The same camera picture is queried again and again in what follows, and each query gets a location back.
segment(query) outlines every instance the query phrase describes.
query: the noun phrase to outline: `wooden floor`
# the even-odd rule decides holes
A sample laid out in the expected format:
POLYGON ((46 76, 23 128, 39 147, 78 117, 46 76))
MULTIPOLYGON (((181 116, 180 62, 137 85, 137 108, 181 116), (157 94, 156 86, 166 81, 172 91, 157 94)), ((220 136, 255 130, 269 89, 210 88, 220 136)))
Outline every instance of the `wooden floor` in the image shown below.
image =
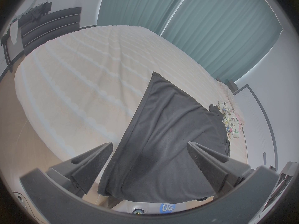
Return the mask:
MULTIPOLYGON (((60 163, 61 160, 50 151, 34 131, 17 98, 14 76, 23 59, 24 57, 20 58, 14 64, 14 71, 12 73, 8 71, 0 82, 0 170, 10 189, 21 193, 28 200, 29 203, 24 200, 28 212, 33 214, 39 223, 46 223, 25 194, 19 178, 34 168, 47 171, 49 167, 60 163)), ((92 204, 105 205, 106 198, 98 195, 97 187, 98 184, 94 183, 83 199, 92 204)), ((187 202, 187 209, 203 205, 212 199, 211 197, 202 202, 187 202)))

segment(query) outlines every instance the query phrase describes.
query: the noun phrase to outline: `curtain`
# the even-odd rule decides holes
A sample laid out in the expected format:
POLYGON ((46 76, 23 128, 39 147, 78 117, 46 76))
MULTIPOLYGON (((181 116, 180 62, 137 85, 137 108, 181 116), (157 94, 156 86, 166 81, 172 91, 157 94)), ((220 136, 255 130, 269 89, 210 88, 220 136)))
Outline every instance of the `curtain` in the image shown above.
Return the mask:
POLYGON ((141 26, 160 34, 180 1, 102 0, 97 26, 141 26))
POLYGON ((281 30, 265 0, 184 0, 162 37, 212 77, 236 81, 267 54, 281 30))

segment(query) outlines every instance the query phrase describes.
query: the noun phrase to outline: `bed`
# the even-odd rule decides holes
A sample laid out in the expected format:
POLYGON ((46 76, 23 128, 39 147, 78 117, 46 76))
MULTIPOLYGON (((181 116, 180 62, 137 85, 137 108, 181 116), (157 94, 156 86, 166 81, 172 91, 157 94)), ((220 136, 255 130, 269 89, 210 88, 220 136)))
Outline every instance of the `bed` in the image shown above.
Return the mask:
MULTIPOLYGON (((219 101, 230 104, 217 81, 183 51, 146 28, 125 25, 46 42, 22 61, 15 87, 34 130, 66 161, 111 141, 116 149, 153 71, 207 110, 219 101)), ((248 163, 243 133, 230 139, 230 157, 248 163)))

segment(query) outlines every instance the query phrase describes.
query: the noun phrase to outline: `bed sheet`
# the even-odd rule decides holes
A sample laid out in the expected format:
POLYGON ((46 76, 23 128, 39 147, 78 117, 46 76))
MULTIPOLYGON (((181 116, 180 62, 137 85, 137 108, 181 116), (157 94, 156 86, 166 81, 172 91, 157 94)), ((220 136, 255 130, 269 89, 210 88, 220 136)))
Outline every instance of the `bed sheet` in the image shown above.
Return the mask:
MULTIPOLYGON (((106 142, 117 148, 153 71, 206 109, 229 103, 218 83, 182 50, 146 28, 125 25, 87 28, 46 42, 22 61, 15 87, 34 130, 65 161, 106 142)), ((230 142, 231 158, 247 163, 243 133, 230 142)))

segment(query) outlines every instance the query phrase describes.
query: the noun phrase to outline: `curtain pleat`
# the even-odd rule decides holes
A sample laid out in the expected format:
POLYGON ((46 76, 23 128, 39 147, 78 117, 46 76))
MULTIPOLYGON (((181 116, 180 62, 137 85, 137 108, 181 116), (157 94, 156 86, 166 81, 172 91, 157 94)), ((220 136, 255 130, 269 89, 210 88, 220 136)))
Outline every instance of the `curtain pleat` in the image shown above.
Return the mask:
POLYGON ((180 1, 102 0, 97 26, 141 26, 160 34, 180 1))
POLYGON ((281 30, 265 0, 185 0, 162 37, 212 77, 236 81, 267 54, 281 30))

